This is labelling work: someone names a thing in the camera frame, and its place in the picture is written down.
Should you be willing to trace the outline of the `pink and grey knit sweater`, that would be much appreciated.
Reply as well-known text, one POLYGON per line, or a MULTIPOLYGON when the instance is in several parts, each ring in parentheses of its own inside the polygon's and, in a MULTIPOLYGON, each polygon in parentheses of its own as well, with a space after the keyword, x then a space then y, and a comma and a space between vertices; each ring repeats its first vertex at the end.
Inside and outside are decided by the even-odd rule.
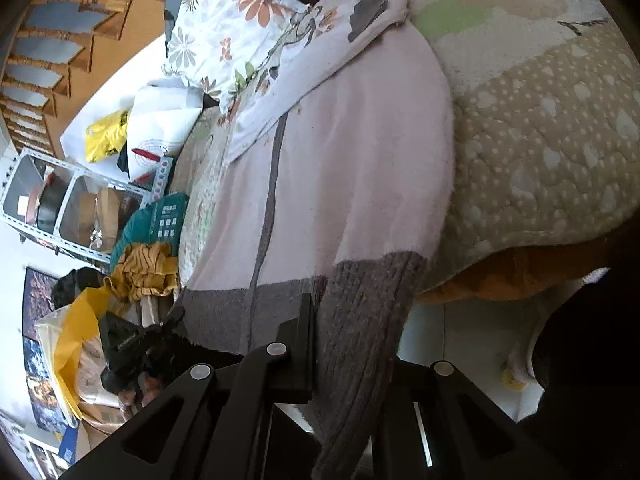
POLYGON ((312 474, 352 476, 454 187, 447 79, 408 0, 321 0, 241 96, 213 224, 180 296, 186 332, 270 344, 303 294, 317 312, 312 474))

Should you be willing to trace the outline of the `yellow and white bag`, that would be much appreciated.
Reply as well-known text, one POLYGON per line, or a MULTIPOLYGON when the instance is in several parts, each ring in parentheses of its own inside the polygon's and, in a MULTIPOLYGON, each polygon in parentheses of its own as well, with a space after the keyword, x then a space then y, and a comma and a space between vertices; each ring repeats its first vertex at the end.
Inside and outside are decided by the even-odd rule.
POLYGON ((102 386, 105 367, 99 320, 118 302, 106 286, 87 288, 68 306, 35 322, 46 371, 58 406, 72 427, 85 422, 112 434, 125 423, 118 396, 102 386))

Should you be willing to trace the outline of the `mustard yellow striped garment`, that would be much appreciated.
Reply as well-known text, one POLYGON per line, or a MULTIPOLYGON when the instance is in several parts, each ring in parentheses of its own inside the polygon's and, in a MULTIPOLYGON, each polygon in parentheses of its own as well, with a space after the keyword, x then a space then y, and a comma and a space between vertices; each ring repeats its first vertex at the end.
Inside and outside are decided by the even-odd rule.
POLYGON ((120 302, 171 296, 180 285, 178 258, 166 242, 130 244, 104 284, 120 302))

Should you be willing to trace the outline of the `dark picture poster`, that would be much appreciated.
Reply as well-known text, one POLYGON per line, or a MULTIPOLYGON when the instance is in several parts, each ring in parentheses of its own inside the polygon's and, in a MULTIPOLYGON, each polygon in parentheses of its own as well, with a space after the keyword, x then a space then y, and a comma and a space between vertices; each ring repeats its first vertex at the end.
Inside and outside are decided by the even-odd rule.
POLYGON ((52 289, 56 278, 26 268, 23 307, 22 335, 26 386, 36 425, 61 437, 66 429, 66 419, 58 405, 46 363, 36 333, 36 322, 54 311, 52 289))

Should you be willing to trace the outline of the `teal printed bag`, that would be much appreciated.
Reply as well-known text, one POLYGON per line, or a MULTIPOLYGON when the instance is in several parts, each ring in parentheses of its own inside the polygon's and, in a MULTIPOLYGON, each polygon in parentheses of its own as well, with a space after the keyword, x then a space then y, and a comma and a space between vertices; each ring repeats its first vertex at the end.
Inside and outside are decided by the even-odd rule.
POLYGON ((134 243, 168 243, 171 255, 177 257, 188 201, 186 193, 172 193, 137 210, 128 220, 112 250, 110 271, 115 269, 125 249, 134 243))

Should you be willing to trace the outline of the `white metal shelf rack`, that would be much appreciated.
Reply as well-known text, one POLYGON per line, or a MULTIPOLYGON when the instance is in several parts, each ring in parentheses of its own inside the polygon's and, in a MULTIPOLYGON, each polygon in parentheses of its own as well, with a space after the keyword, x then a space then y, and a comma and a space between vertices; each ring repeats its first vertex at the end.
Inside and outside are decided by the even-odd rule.
POLYGON ((55 252, 105 271, 131 215, 151 193, 22 148, 2 180, 1 220, 55 252))

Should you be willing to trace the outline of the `teal edged flat box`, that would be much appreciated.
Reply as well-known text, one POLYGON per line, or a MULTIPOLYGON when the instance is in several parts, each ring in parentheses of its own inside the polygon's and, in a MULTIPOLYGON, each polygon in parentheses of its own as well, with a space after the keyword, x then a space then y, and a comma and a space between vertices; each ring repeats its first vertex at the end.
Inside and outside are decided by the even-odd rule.
POLYGON ((157 163, 151 188, 152 202, 156 202, 165 196, 172 166, 174 166, 172 157, 162 157, 157 163))

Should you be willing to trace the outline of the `yellow plastic bag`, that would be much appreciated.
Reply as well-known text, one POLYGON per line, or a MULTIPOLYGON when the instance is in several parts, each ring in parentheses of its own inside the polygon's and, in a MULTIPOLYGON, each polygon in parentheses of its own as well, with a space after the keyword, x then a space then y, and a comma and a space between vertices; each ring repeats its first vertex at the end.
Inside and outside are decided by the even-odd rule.
POLYGON ((109 114, 86 129, 85 161, 99 162, 119 153, 127 141, 129 108, 109 114))

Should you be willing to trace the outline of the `white plastic bag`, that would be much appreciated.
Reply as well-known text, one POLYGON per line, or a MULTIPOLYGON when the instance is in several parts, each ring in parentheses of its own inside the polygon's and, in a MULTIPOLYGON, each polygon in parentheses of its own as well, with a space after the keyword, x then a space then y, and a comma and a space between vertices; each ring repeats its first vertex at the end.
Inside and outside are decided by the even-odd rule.
POLYGON ((129 180, 144 180, 162 157, 176 156, 202 109, 202 90, 180 79, 154 80, 139 89, 127 122, 129 180))

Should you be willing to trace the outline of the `white floral pillow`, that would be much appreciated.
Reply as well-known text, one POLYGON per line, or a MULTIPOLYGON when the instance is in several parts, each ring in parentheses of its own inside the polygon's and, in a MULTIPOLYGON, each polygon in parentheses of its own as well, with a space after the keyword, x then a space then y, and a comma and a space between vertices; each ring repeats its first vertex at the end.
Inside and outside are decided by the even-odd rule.
POLYGON ((181 0, 163 73, 201 89, 227 114, 308 9, 298 0, 181 0))

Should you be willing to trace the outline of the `wooden lattice headboard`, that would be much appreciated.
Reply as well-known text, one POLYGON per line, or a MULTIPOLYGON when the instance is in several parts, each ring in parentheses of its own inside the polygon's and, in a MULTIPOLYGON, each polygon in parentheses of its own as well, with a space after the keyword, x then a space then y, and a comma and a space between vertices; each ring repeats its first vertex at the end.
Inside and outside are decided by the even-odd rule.
POLYGON ((81 107, 164 32, 164 0, 18 0, 1 34, 1 128, 12 148, 63 155, 81 107))

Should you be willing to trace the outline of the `heart patterned quilt bedspread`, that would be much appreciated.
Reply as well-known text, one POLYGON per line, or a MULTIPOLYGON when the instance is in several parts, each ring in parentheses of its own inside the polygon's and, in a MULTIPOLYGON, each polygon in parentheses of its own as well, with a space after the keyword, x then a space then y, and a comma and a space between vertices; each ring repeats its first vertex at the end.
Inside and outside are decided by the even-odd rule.
MULTIPOLYGON (((591 270, 599 245, 639 207, 639 61, 620 14, 605 0, 408 5, 447 79, 454 128, 454 187, 416 295, 521 297, 591 270)), ((184 288, 213 224, 213 183, 242 93, 312 9, 215 127, 183 231, 184 288)))

